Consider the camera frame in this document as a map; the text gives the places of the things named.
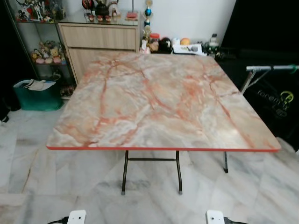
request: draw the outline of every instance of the white wall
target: white wall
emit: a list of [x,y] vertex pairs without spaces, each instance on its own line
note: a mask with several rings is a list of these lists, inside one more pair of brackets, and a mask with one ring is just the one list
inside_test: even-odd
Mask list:
[[[153,0],[152,32],[161,37],[209,40],[213,33],[222,41],[236,0]],[[135,10],[144,12],[145,0],[135,0]],[[132,9],[132,0],[120,0],[120,9]],[[81,0],[67,0],[68,14],[81,9]]]

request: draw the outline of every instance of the marble floor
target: marble floor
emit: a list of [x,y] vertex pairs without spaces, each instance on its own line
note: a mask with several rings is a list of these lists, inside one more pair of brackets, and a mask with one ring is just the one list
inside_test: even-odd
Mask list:
[[[299,223],[299,159],[283,150],[180,153],[175,162],[129,161],[121,196],[124,152],[50,151],[47,136],[63,109],[17,111],[0,125],[0,223],[46,224],[85,209],[86,224],[204,224],[208,209],[250,224]],[[175,157],[133,152],[131,157]]]

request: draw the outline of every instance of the jar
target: jar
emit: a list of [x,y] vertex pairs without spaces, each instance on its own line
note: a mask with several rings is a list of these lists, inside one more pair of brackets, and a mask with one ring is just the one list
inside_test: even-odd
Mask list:
[[152,33],[149,35],[149,43],[160,42],[160,34]]
[[149,49],[151,52],[159,50],[160,34],[152,33],[149,35]]

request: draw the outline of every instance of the glass cabinet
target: glass cabinet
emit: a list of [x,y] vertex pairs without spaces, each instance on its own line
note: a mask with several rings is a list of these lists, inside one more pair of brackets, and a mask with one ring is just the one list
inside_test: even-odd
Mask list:
[[58,28],[67,15],[64,2],[4,0],[36,78],[56,81],[62,98],[69,98],[76,82]]

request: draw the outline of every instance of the metal stand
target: metal stand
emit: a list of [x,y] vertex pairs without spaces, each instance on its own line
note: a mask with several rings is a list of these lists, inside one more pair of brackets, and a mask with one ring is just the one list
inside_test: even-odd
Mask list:
[[[248,71],[248,76],[240,89],[241,94],[244,95],[244,92],[254,84],[256,84],[259,80],[261,80],[265,75],[267,75],[272,70],[299,70],[299,65],[283,65],[283,66],[248,66],[246,67],[246,71]],[[264,73],[257,78],[255,81],[251,82],[253,77],[256,75],[258,71],[264,71]],[[224,168],[225,173],[228,173],[228,156],[227,153],[224,152]]]
[[128,168],[128,161],[176,161],[177,168],[178,168],[178,193],[181,195],[183,194],[182,191],[182,176],[181,176],[181,169],[179,166],[179,151],[176,153],[175,159],[155,159],[155,158],[129,158],[129,151],[127,150],[125,153],[125,166],[123,170],[123,178],[122,178],[122,189],[121,194],[126,194],[126,178],[127,178],[127,168]]

